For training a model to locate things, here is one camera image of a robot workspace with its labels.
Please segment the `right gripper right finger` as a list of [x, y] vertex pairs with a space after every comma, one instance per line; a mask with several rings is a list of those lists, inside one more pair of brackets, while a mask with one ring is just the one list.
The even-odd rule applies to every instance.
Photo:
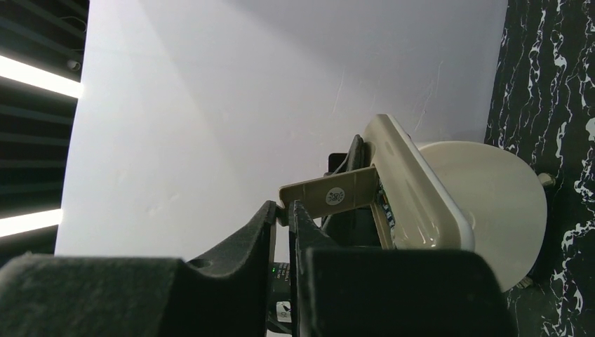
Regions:
[[288, 206], [294, 336], [515, 336], [493, 271], [460, 250], [338, 246]]

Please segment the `white remote control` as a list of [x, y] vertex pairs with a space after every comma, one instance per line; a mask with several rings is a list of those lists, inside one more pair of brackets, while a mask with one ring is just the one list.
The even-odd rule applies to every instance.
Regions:
[[473, 251], [472, 226], [403, 127], [378, 114], [362, 138], [379, 180], [371, 211], [381, 247]]

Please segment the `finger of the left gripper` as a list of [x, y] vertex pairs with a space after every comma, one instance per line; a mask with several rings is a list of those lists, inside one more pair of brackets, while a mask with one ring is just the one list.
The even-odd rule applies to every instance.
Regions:
[[371, 193], [364, 187], [354, 184], [354, 171], [363, 169], [366, 164], [366, 147], [363, 138], [356, 134], [347, 152], [328, 155], [326, 176], [339, 175], [326, 190], [326, 204], [333, 213], [321, 220], [321, 229], [340, 246], [380, 247], [380, 239], [369, 204], [360, 203], [354, 207], [358, 192], [365, 197]]

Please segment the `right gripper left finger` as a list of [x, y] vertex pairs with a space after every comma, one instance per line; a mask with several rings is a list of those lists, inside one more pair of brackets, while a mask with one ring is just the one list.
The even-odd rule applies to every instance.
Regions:
[[277, 206], [190, 261], [27, 254], [1, 269], [2, 336], [264, 336]]

